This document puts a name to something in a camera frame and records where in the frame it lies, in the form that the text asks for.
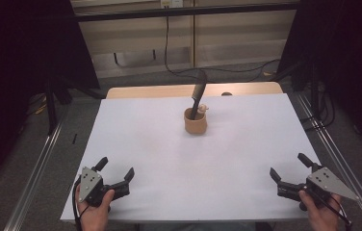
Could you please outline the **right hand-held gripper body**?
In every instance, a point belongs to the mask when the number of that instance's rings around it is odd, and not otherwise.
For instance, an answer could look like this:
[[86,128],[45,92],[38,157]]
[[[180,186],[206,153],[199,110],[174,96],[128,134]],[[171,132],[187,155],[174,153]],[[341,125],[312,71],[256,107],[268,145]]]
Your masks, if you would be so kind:
[[360,197],[340,180],[329,168],[320,168],[306,178],[302,188],[314,200],[317,207],[327,205],[333,194],[357,201]]

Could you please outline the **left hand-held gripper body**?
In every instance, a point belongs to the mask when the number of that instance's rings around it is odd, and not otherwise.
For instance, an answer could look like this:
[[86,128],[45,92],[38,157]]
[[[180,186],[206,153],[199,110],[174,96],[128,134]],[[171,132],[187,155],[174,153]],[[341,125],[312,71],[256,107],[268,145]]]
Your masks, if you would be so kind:
[[82,169],[79,203],[99,207],[108,190],[108,186],[103,183],[102,176],[94,168],[84,167]]

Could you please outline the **tan cup with small figurine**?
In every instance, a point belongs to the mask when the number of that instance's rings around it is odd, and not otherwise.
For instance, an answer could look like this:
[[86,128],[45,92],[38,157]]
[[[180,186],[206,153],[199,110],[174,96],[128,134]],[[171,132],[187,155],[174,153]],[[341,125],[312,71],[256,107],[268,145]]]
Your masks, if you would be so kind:
[[192,110],[192,108],[188,108],[184,112],[185,130],[192,135],[203,135],[208,126],[206,112],[209,108],[205,104],[200,104],[195,119],[191,119]]

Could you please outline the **black comb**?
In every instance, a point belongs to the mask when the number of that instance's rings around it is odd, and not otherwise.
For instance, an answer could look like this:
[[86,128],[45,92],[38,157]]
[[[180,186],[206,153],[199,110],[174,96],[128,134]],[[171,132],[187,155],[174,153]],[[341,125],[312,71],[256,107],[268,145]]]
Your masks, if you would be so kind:
[[194,104],[192,106],[192,111],[190,114],[190,119],[195,120],[197,109],[199,106],[200,99],[205,91],[207,84],[207,75],[203,70],[199,70],[197,73],[197,79],[194,86],[194,91],[192,95],[192,99],[194,100]]

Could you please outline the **person's left hand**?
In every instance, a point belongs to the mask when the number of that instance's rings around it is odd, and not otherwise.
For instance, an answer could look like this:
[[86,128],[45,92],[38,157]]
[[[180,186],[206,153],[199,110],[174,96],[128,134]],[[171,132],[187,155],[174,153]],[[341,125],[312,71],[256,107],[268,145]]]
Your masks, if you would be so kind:
[[108,210],[115,195],[114,190],[105,193],[99,207],[92,207],[86,201],[79,201],[80,187],[75,191],[75,200],[80,214],[80,223],[83,231],[105,231],[108,224]]

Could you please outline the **person's right hand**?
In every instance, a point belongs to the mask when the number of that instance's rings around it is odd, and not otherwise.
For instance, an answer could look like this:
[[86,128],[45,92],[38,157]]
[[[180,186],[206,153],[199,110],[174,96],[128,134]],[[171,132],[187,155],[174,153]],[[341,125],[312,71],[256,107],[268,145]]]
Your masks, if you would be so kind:
[[313,231],[338,231],[339,217],[326,207],[318,209],[313,198],[305,191],[298,195],[307,208],[308,220]]

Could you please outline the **black metal stand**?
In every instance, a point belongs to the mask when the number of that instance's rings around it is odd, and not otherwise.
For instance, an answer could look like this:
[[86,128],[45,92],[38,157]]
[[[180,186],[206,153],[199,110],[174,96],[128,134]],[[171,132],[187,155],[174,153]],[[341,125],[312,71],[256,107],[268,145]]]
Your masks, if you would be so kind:
[[57,97],[63,105],[70,104],[72,102],[72,96],[68,91],[69,89],[76,89],[94,99],[106,98],[105,94],[86,88],[75,81],[65,78],[64,76],[49,77],[44,86],[49,121],[48,135],[52,135],[59,124],[54,97]]
[[292,88],[294,91],[304,90],[310,85],[311,111],[316,119],[321,118],[319,103],[319,76],[313,62],[298,62],[292,74]]

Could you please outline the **white table sheet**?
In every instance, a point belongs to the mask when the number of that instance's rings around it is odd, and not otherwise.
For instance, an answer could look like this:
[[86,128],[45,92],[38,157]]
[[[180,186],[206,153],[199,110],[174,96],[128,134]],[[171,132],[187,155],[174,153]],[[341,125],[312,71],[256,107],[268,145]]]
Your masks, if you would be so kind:
[[108,164],[107,184],[135,176],[110,218],[125,222],[254,221],[304,218],[276,193],[275,169],[295,184],[309,173],[298,159],[318,159],[285,93],[206,96],[208,127],[189,134],[189,97],[102,101],[80,165]]

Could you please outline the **wooden table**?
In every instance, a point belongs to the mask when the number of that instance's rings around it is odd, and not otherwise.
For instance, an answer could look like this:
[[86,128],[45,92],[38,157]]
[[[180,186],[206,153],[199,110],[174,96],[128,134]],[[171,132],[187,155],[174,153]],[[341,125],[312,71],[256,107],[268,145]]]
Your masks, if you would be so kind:
[[[111,88],[108,90],[106,98],[191,97],[193,91],[194,85]],[[204,95],[221,96],[226,91],[231,92],[233,95],[276,94],[283,92],[280,85],[275,82],[226,83],[207,84]]]

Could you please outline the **black curtain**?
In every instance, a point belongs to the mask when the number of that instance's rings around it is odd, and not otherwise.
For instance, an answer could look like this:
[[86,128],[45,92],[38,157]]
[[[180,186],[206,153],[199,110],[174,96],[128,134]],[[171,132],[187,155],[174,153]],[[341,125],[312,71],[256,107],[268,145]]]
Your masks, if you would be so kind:
[[300,90],[313,67],[362,132],[362,0],[298,0],[278,71]]
[[27,116],[32,96],[47,87],[99,83],[71,0],[0,0],[0,166]]

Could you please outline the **black horizontal bar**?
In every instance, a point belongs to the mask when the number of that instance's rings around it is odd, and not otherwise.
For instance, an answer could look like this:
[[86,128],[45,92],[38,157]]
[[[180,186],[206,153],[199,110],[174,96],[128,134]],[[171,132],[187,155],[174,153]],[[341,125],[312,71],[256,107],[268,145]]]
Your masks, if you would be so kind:
[[223,13],[257,13],[257,12],[275,12],[296,10],[300,2],[282,2],[282,3],[265,3],[265,4],[246,4],[246,5],[228,5],[228,6],[210,6],[210,7],[188,7],[177,9],[157,9],[157,10],[140,10],[129,12],[115,13],[81,13],[72,16],[76,22],[105,21],[105,20],[123,20],[123,19],[140,19],[153,17],[170,17],[170,16],[191,16],[206,14],[223,14]]

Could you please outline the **metal floor rail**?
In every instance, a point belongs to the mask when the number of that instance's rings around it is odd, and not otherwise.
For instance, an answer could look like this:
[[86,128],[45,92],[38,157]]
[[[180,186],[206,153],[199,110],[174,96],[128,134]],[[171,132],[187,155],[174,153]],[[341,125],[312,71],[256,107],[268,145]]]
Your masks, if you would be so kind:
[[301,105],[302,110],[307,116],[310,116],[309,121],[312,124],[312,131],[316,132],[324,145],[325,150],[328,152],[334,165],[337,167],[342,178],[346,184],[359,196],[357,203],[362,211],[362,184],[356,178],[354,172],[346,161],[343,153],[340,151],[330,134],[326,130],[326,127],[312,115],[311,103],[304,94],[297,95],[297,101]]
[[34,200],[42,175],[60,135],[62,126],[62,121],[57,122],[53,127],[52,132],[47,136],[45,144],[40,152],[39,159],[37,160],[28,182],[25,185],[21,196],[17,200],[17,203],[13,208],[13,212],[3,231],[20,231],[29,208]]

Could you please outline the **white wall socket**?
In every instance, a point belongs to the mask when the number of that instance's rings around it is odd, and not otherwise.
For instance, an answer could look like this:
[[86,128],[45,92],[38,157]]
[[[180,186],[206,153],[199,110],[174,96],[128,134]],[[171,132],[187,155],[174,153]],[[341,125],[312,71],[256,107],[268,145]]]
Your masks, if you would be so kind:
[[160,0],[161,8],[183,8],[184,1],[183,0]]

